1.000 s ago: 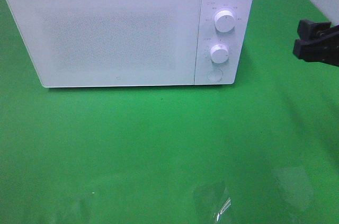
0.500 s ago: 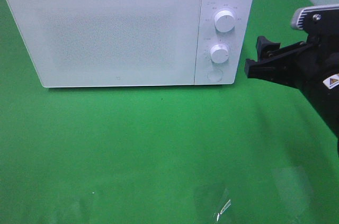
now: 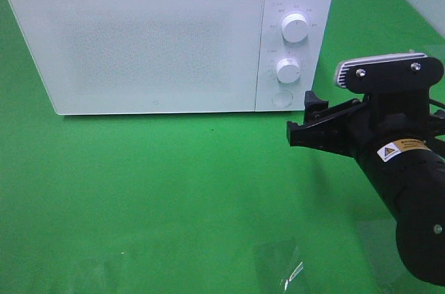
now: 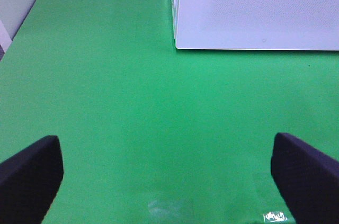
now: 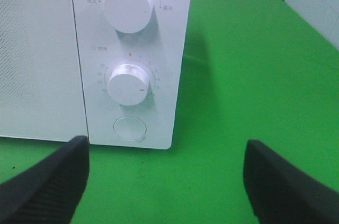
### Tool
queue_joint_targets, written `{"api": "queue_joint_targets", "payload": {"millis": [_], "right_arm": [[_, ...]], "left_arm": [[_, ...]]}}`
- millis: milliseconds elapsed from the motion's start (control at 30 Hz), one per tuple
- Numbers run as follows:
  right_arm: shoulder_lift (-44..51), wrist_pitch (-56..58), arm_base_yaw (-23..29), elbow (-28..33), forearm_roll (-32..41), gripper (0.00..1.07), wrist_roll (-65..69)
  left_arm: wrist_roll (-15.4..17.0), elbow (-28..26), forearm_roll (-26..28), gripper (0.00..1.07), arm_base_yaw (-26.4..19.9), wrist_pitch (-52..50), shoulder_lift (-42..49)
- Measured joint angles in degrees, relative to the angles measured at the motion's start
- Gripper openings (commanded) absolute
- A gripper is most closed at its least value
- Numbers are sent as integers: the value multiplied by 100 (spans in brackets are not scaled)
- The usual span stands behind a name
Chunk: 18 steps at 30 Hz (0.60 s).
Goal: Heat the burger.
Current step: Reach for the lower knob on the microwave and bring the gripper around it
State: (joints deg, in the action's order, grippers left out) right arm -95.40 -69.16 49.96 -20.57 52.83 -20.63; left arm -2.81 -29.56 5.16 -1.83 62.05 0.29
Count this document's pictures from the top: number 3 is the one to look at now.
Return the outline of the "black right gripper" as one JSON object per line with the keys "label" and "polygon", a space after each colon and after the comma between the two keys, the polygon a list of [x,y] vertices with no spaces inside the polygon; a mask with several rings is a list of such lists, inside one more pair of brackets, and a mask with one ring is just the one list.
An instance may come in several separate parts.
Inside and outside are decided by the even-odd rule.
{"label": "black right gripper", "polygon": [[[370,156],[386,163],[404,152],[428,149],[428,100],[427,90],[413,90],[331,106],[306,91],[303,123],[308,125],[288,121],[286,138],[291,147],[353,157],[359,165]],[[321,130],[312,126],[316,124],[327,127]]]}

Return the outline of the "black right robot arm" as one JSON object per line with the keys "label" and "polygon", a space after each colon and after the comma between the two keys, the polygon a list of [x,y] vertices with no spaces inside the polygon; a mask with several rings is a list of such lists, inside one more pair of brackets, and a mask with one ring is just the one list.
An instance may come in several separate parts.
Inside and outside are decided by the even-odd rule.
{"label": "black right robot arm", "polygon": [[355,159],[396,221],[396,246],[417,279],[444,285],[444,112],[428,91],[366,94],[330,106],[305,95],[303,124],[289,122],[292,147]]}

